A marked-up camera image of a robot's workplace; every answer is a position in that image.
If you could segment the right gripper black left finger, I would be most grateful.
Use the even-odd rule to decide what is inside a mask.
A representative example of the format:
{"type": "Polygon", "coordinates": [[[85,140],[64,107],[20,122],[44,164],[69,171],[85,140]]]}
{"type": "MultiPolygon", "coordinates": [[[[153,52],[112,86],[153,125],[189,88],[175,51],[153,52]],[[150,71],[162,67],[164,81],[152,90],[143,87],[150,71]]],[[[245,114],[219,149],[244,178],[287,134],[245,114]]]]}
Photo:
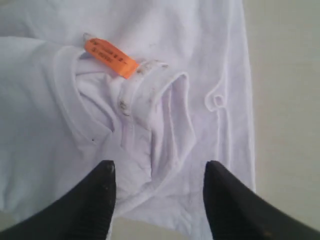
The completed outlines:
{"type": "Polygon", "coordinates": [[[63,197],[1,231],[2,240],[105,240],[116,204],[116,171],[101,161],[63,197]]]}

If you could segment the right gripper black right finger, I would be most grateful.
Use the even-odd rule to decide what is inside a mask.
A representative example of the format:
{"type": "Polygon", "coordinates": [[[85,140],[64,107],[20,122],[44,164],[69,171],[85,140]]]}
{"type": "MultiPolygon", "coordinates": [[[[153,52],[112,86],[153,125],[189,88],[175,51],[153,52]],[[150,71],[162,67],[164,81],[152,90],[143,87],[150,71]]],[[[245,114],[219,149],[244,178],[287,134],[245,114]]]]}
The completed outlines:
{"type": "Polygon", "coordinates": [[[215,240],[318,240],[320,232],[275,208],[218,161],[206,163],[204,208],[215,240]]]}

